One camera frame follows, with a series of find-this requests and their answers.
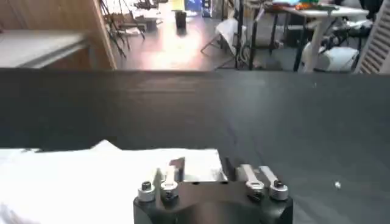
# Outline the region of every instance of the wall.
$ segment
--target wall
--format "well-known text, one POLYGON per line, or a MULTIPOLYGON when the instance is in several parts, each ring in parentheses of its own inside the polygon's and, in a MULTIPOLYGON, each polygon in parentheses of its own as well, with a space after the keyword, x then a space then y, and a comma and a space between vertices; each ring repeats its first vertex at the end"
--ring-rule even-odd
POLYGON ((16 10, 14 13, 16 15, 7 15, 7 23, 19 21, 20 27, 14 24, 5 26, 6 29, 88 32, 99 68, 116 68, 98 0, 0 0, 0 2, 0 8, 4 5, 7 7, 4 9, 6 11, 9 8, 16 10))
POLYGON ((9 0, 0 0, 0 28, 3 29, 23 29, 9 0))

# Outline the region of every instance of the floor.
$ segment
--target floor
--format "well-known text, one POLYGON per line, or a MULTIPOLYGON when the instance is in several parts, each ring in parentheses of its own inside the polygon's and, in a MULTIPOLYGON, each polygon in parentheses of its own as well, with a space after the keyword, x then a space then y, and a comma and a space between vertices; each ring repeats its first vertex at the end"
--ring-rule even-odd
POLYGON ((116 57, 119 69, 140 70, 201 70, 210 71, 230 58, 230 54, 209 47, 202 54, 200 49, 214 37, 214 28, 219 20, 187 18, 186 33, 177 33, 174 17, 165 18, 154 32, 129 37, 131 49, 127 58, 116 57))
MULTIPOLYGON (((178 33, 174 14, 167 6, 162 6, 161 14, 163 22, 157 26, 156 31, 146 32, 145 40, 141 35, 128 37, 131 47, 123 48, 127 58, 120 57, 114 47, 118 69, 212 71, 232 57, 229 50, 212 46, 205 50, 205 54, 200 52, 214 37, 215 27, 220 23, 219 19, 203 18, 200 15, 188 16, 186 33, 178 33)), ((258 27, 258 37, 269 41, 272 24, 272 17, 265 17, 258 27)), ((251 30, 250 24, 244 25, 251 30)), ((277 31, 277 39, 281 34, 280 30, 277 31)), ((272 64, 276 65, 272 66, 272 70, 292 71, 295 56, 296 49, 292 48, 276 49, 272 56, 269 56, 266 49, 257 50, 254 64, 255 66, 272 64)))

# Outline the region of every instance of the screw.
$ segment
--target screw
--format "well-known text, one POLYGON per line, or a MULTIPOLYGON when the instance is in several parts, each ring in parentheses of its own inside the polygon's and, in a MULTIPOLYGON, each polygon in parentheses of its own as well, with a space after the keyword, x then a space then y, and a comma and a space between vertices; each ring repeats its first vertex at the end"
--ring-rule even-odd
POLYGON ((281 182, 280 180, 275 180, 274 181, 274 187, 276 188, 281 188, 281 187, 284 187, 285 184, 283 184, 283 182, 281 182))
POLYGON ((141 189, 142 191, 148 191, 152 188, 152 183, 149 181, 145 181, 142 183, 141 189))

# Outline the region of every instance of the white cloth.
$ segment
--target white cloth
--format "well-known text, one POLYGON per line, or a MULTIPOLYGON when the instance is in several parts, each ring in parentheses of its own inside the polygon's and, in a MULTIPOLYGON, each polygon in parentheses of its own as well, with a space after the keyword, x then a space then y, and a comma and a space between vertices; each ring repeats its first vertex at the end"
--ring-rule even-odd
POLYGON ((217 150, 92 150, 23 153, 0 169, 0 223, 133 223, 137 188, 157 167, 186 158, 185 179, 221 178, 217 150))
MULTIPOLYGON (((232 54, 234 55, 236 54, 234 39, 235 39, 235 34, 237 33, 238 30, 237 27, 238 27, 238 21, 235 18, 229 18, 223 20, 215 28, 216 33, 221 34, 222 37, 226 40, 232 54)), ((241 34, 241 43, 243 43, 246 40, 245 31, 246 31, 246 26, 243 26, 243 32, 241 34)))

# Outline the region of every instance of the black table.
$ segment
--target black table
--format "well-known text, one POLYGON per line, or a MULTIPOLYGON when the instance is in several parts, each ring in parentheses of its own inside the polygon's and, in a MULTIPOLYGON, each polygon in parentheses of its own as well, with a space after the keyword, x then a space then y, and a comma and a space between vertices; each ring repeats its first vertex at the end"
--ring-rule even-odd
POLYGON ((270 166, 295 223, 388 223, 390 77, 224 72, 0 69, 0 146, 214 147, 270 166))

